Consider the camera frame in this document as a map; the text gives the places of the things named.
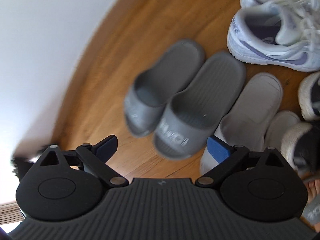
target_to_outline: purple swoosh logo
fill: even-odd
[[[252,52],[254,52],[255,54],[257,54],[260,57],[263,57],[267,60],[272,60],[272,61],[278,61],[278,62],[283,62],[283,63],[289,63],[289,64],[293,64],[293,65],[303,65],[307,62],[308,60],[308,53],[303,52],[301,54],[300,58],[297,59],[293,59],[293,60],[289,60],[289,59],[276,59],[276,58],[271,58],[265,54],[263,54],[262,52],[256,50],[254,47],[250,46],[248,43],[246,43],[245,41],[241,41],[241,43],[246,46],[249,50],[251,50]]]

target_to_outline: wall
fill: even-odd
[[[49,143],[77,62],[116,0],[0,0],[0,203],[13,153]]]

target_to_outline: wooden floor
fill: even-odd
[[[90,65],[59,143],[63,149],[74,149],[83,142],[95,144],[115,134],[119,148],[108,165],[129,180],[134,177],[194,180],[199,177],[203,150],[184,161],[160,157],[152,145],[152,135],[136,139],[128,132],[123,100],[134,78],[179,39],[194,39],[203,46],[207,57],[227,50],[227,32],[240,8],[239,0],[137,0],[128,6],[129,12]],[[306,73],[273,65],[246,66],[247,79],[259,72],[274,74],[284,88],[280,109],[300,115],[297,89]]]

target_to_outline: person's bare foot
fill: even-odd
[[[320,179],[316,179],[314,181],[310,181],[304,184],[308,191],[308,204],[318,195],[320,194]],[[317,233],[320,232],[320,223],[314,225]]]

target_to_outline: ribbed black surface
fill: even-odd
[[[234,214],[214,190],[189,179],[135,179],[114,188],[92,212],[71,221],[30,218],[10,233],[19,240],[304,240],[315,233],[298,219],[255,222]]]

